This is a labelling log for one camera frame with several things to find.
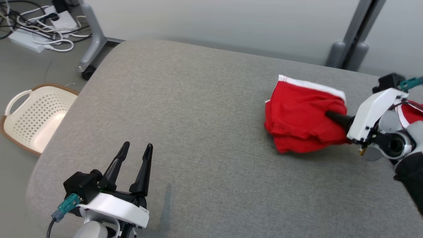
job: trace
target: gray table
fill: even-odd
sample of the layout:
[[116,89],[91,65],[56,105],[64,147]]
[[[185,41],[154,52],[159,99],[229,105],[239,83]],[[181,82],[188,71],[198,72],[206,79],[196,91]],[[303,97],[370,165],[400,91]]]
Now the gray table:
[[[40,157],[30,214],[46,230],[63,181],[104,172],[130,141],[122,191],[154,145],[150,222],[139,237],[421,237],[422,218],[388,161],[365,162],[353,145],[277,153],[263,122],[278,74],[345,91],[350,114],[377,84],[375,76],[189,44],[120,44]],[[52,238],[72,237],[82,223],[67,215]]]

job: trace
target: teal connector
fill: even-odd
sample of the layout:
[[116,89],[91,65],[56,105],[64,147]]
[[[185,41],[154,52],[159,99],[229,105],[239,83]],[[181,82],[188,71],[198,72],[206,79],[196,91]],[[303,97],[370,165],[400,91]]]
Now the teal connector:
[[408,90],[423,85],[423,77],[414,77],[412,79],[404,80],[399,83],[398,89],[404,92],[408,92]]
[[71,194],[69,197],[67,197],[58,207],[57,209],[63,213],[66,214],[70,210],[74,209],[78,204],[80,204],[81,199],[76,194]]

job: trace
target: whiteboard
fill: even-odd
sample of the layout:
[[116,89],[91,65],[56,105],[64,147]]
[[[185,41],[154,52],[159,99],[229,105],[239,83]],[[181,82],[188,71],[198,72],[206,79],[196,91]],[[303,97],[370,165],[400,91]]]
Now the whiteboard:
[[386,0],[365,40],[369,51],[358,72],[422,76],[422,11],[422,0]]
[[163,39],[324,65],[359,0],[85,0],[110,39]]

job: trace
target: white plastic basket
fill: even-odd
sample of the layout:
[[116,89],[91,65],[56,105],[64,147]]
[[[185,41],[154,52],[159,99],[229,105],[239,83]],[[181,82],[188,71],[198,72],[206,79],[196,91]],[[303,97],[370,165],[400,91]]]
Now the white plastic basket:
[[[11,113],[12,106],[29,97]],[[7,105],[0,132],[23,149],[40,156],[78,93],[61,85],[46,83],[16,95]]]

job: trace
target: caster wheel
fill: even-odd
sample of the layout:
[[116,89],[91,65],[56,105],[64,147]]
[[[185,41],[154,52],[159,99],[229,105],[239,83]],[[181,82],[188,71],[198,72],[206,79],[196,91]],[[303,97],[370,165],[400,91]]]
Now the caster wheel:
[[82,78],[88,81],[93,75],[93,73],[96,71],[96,69],[96,67],[88,65],[87,69],[85,69],[85,71],[81,73]]

